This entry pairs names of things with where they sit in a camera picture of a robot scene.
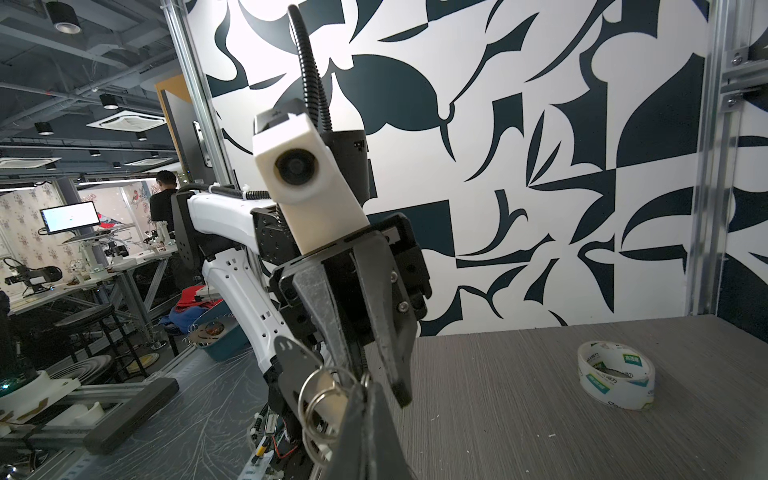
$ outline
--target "exposed ceiling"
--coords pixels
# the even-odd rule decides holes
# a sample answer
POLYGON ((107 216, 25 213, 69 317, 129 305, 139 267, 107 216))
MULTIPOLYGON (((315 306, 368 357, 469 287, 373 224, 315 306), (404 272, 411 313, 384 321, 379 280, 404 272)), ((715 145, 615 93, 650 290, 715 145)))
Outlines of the exposed ceiling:
POLYGON ((62 1, 74 8, 80 33, 59 32, 42 0, 0 0, 0 157, 61 158, 57 170, 0 168, 0 179, 138 172, 157 165, 124 165, 158 156, 177 161, 164 124, 148 130, 146 141, 133 131, 87 126, 123 109, 163 115, 154 85, 180 69, 159 0, 62 1), (102 107, 105 93, 120 110, 102 107), (35 130, 43 121, 52 135, 35 130))

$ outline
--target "monitor screen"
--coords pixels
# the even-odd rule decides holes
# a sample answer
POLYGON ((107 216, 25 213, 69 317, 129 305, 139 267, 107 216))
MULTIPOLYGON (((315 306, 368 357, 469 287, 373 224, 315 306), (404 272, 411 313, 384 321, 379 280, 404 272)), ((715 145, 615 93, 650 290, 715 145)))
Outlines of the monitor screen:
POLYGON ((40 210, 48 233, 67 232, 82 227, 95 227, 100 223, 93 202, 64 205, 40 210))

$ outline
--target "metal table leg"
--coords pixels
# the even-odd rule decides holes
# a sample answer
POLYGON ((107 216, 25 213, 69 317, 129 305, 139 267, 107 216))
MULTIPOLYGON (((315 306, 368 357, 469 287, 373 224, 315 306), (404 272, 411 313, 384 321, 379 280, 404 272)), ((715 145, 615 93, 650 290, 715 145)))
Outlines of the metal table leg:
POLYGON ((168 266, 168 258, 163 258, 157 262, 157 268, 155 268, 152 283, 150 283, 149 291, 147 291, 147 296, 144 298, 144 309, 147 311, 152 310, 152 302, 154 302, 154 297, 157 295, 157 289, 160 287, 160 282, 163 279, 166 266, 168 266))
POLYGON ((133 279, 133 271, 126 270, 120 272, 116 277, 118 286, 123 291, 123 297, 125 298, 125 304, 128 307, 128 311, 135 317, 136 327, 141 331, 141 335, 147 343, 152 343, 152 322, 149 317, 149 313, 144 308, 144 301, 141 299, 141 294, 136 286, 136 282, 133 279))

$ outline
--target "ceiling light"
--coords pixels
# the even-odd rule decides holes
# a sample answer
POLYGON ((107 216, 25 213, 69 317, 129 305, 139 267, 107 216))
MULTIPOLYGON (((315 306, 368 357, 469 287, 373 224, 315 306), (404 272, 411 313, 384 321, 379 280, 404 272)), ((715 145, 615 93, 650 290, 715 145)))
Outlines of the ceiling light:
POLYGON ((80 33, 80 22, 74 13, 74 8, 64 2, 48 2, 45 4, 48 16, 56 30, 70 35, 80 33))
POLYGON ((34 187, 0 188, 0 192, 15 192, 16 190, 34 190, 34 187))
POLYGON ((35 186, 30 183, 0 185, 0 192, 13 192, 16 190, 34 190, 34 189, 35 189, 35 186))
POLYGON ((132 184, 134 182, 140 182, 142 180, 147 180, 147 179, 146 178, 127 178, 123 180, 97 180, 93 182, 85 181, 85 182, 78 182, 78 185, 132 184))
POLYGON ((40 135, 53 135, 53 128, 51 128, 51 124, 47 121, 39 121, 36 123, 35 130, 37 130, 40 135))
POLYGON ((114 95, 110 94, 101 94, 98 96, 99 100, 101 100, 101 104, 104 105, 104 108, 107 110, 117 110, 118 107, 118 100, 114 97, 114 95))

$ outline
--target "white camera housing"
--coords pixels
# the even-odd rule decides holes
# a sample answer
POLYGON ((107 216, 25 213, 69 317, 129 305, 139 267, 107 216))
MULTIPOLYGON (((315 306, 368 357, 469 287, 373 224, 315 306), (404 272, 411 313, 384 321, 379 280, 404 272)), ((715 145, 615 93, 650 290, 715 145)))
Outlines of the white camera housing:
POLYGON ((306 114, 254 135, 253 158, 302 254, 370 225, 331 150, 306 114), (314 175, 302 185, 287 183, 276 165, 282 154, 294 149, 316 158, 314 175))

